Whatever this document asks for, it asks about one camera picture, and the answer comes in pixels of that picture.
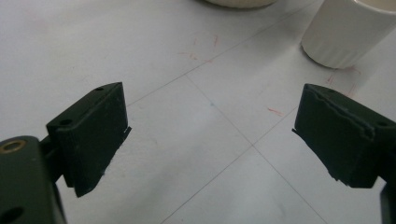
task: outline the white tabletop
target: white tabletop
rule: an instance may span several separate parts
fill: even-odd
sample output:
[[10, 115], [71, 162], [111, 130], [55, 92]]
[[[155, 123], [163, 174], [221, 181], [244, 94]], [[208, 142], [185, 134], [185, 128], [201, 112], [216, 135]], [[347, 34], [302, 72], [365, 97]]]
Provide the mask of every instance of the white tabletop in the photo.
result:
[[133, 130], [94, 191], [58, 181], [68, 223], [380, 223], [384, 181], [336, 182], [291, 128], [305, 83], [396, 120], [396, 33], [354, 67], [317, 65], [300, 41], [321, 2], [0, 1], [0, 139], [42, 139], [122, 81]]

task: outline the white mug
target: white mug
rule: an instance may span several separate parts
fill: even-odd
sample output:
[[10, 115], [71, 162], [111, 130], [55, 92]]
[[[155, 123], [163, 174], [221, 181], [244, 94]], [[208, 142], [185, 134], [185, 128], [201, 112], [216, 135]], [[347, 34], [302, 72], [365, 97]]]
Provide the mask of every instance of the white mug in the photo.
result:
[[302, 46], [315, 62], [347, 68], [396, 26], [396, 0], [325, 0]]

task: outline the ceramic cup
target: ceramic cup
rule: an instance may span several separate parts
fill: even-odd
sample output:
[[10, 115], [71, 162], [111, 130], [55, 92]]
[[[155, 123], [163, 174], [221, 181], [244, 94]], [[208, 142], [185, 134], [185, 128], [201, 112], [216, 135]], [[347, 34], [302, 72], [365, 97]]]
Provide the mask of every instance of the ceramic cup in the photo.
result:
[[355, 64], [396, 26], [396, 0], [325, 0], [306, 30], [306, 54], [324, 66]]
[[274, 3], [276, 0], [206, 0], [223, 7], [263, 7]]

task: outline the white bowl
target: white bowl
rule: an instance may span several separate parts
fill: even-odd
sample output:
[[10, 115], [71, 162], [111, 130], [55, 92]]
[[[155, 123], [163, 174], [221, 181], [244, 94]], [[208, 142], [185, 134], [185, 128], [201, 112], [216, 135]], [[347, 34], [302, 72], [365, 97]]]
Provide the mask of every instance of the white bowl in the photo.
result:
[[216, 5], [223, 7], [263, 7], [274, 3], [276, 0], [206, 0]]

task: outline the white table surface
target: white table surface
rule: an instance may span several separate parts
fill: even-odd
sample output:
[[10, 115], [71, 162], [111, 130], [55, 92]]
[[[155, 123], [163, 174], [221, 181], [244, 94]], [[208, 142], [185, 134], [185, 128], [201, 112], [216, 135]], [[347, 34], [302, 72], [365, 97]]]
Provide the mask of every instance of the white table surface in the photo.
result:
[[384, 181], [336, 182], [291, 128], [305, 83], [396, 120], [396, 32], [324, 68], [300, 48], [321, 2], [0, 1], [0, 138], [122, 81], [133, 130], [90, 194], [58, 181], [68, 223], [380, 223]]

